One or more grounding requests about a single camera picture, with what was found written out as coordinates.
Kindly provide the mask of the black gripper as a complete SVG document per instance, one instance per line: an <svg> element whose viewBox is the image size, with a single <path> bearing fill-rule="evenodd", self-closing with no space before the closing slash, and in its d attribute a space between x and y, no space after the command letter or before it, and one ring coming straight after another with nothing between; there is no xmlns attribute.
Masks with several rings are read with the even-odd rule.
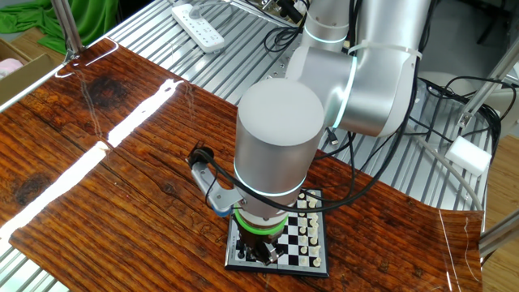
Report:
<svg viewBox="0 0 519 292"><path fill-rule="evenodd" d="M257 249L257 246L258 260L265 266L275 264L285 254L284 250L275 244L282 236L282 230L274 234L258 235L253 234L239 225L238 231L240 233L240 240L248 246L244 248L245 261L247 262L256 262L255 255L251 249Z"/></svg>

